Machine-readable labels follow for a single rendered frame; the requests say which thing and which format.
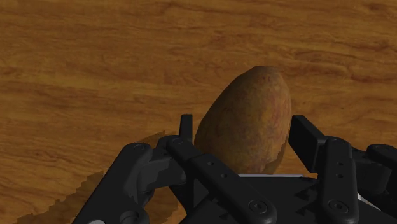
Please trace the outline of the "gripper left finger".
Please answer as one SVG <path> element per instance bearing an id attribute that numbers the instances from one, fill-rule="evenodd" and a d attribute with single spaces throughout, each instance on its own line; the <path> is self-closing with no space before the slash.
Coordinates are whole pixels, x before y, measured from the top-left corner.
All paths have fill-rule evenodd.
<path id="1" fill-rule="evenodd" d="M 168 187 L 186 211 L 180 224 L 276 224 L 277 209 L 223 162 L 192 144 L 192 115 L 179 134 L 124 146 L 72 224 L 150 224 L 146 204 Z"/>

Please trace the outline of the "brown potato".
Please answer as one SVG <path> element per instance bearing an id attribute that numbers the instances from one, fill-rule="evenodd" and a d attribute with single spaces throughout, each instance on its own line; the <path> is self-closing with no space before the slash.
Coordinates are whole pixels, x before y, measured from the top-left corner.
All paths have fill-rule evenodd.
<path id="1" fill-rule="evenodd" d="M 239 75 L 201 120 L 194 145 L 237 174 L 273 174 L 280 165 L 291 123 L 289 88 L 274 67 Z"/>

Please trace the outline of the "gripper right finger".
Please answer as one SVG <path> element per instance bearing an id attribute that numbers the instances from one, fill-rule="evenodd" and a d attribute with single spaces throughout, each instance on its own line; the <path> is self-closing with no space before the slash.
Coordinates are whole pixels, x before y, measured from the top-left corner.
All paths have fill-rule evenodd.
<path id="1" fill-rule="evenodd" d="M 324 135 L 303 115 L 292 117 L 288 143 L 317 174 L 318 224 L 397 224 L 397 148 L 359 150 Z"/>

